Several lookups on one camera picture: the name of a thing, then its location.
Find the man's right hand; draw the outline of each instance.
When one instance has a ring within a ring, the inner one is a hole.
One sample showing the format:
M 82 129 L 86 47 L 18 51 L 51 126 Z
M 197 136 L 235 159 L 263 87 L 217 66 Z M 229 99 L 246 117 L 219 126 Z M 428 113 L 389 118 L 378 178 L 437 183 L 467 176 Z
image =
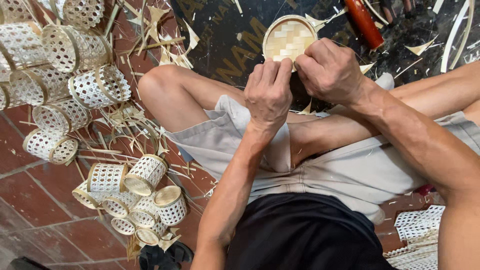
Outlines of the man's right hand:
M 321 100 L 355 105 L 371 89 L 363 87 L 370 79 L 361 73 L 354 51 L 325 37 L 313 42 L 294 64 L 308 94 Z

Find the hand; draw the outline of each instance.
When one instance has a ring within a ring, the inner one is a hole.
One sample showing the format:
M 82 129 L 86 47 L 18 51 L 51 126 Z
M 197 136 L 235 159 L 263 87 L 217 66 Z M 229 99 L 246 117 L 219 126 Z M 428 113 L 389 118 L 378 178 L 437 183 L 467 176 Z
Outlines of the hand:
M 292 102 L 290 77 L 292 60 L 282 62 L 267 58 L 255 66 L 245 87 L 245 103 L 250 111 L 250 123 L 272 139 L 287 119 Z
M 365 96 L 362 85 L 368 78 L 361 73 L 354 51 L 325 37 L 296 58 L 295 68 L 312 97 L 348 106 Z

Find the black mat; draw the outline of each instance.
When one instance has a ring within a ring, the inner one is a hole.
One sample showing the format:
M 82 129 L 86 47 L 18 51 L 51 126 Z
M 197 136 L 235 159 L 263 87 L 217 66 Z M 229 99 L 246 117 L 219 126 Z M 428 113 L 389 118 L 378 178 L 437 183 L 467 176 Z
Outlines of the black mat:
M 372 5 L 379 8 L 377 0 L 372 0 Z M 380 32 L 385 43 L 376 52 L 371 52 L 366 46 L 365 40 L 359 34 L 355 24 L 346 13 L 341 15 L 318 32 L 318 37 L 327 37 L 336 42 L 352 48 L 359 57 L 360 65 L 376 61 L 371 71 L 366 75 L 372 79 L 375 73 L 380 76 L 389 72 L 393 76 L 408 67 L 414 61 L 423 57 L 423 60 L 402 73 L 395 79 L 395 85 L 399 86 L 408 82 L 440 74 L 441 56 L 444 44 L 432 47 L 420 56 L 417 56 L 404 47 L 414 47 L 432 40 L 438 35 L 435 43 L 445 43 L 453 26 L 453 18 L 460 11 L 463 1 L 444 0 L 439 14 L 432 9 L 434 0 L 417 3 L 416 16 L 405 18 L 403 15 L 403 3 L 401 0 L 392 1 L 400 19 L 393 27 L 383 27 Z M 263 34 L 270 24 L 276 19 L 287 14 L 305 16 L 308 14 L 316 19 L 327 19 L 336 14 L 334 6 L 341 10 L 344 7 L 343 0 L 240 0 L 243 14 L 239 13 L 236 4 L 231 0 L 172 0 L 172 8 L 175 12 L 180 31 L 187 37 L 189 34 L 183 19 L 193 28 L 200 37 L 197 47 L 188 54 L 193 70 L 197 73 L 223 81 L 240 89 L 247 83 L 248 74 L 253 67 L 264 61 L 262 56 Z M 480 1 L 476 1 L 475 16 L 467 46 L 480 39 Z M 458 48 L 462 29 L 467 20 L 463 20 L 460 30 L 455 39 L 454 46 Z M 469 60 L 469 55 L 476 56 L 480 50 L 480 44 L 473 49 L 465 49 L 457 66 L 465 64 L 464 57 Z M 455 57 L 456 51 L 450 53 L 450 61 Z M 310 102 L 310 97 L 302 88 L 298 77 L 291 81 L 294 100 L 292 109 L 303 110 Z M 321 111 L 326 103 L 315 100 L 312 110 Z

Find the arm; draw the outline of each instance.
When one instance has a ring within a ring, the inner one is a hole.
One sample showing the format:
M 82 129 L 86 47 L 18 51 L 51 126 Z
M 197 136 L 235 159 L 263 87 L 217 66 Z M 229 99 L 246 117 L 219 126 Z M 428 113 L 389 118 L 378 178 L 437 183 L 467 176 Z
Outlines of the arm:
M 447 207 L 439 235 L 439 268 L 478 267 L 480 160 L 477 154 L 434 121 L 363 76 L 350 49 L 322 39 L 296 62 L 310 95 L 345 105 L 361 114 L 445 199 Z
M 249 77 L 245 102 L 251 119 L 200 220 L 193 270 L 224 268 L 227 248 L 247 206 L 263 149 L 287 119 L 292 99 L 288 84 L 291 69 L 289 59 L 281 64 L 267 59 Z

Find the leg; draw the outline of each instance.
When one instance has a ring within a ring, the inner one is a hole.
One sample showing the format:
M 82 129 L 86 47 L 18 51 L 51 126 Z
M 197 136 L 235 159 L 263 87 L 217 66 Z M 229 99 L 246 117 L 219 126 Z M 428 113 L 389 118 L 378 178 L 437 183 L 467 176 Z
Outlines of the leg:
M 480 104 L 473 103 L 480 99 L 479 68 L 480 62 L 468 64 L 443 75 L 400 86 L 390 93 L 432 119 L 465 109 L 468 119 L 478 121 Z M 379 134 L 370 123 L 348 110 L 316 121 L 289 123 L 288 128 L 292 166 L 313 154 Z
M 243 91 L 176 65 L 162 65 L 145 74 L 138 89 L 145 106 L 168 131 L 177 132 L 207 121 L 221 95 L 245 106 Z M 289 113 L 287 122 L 316 120 L 314 115 Z

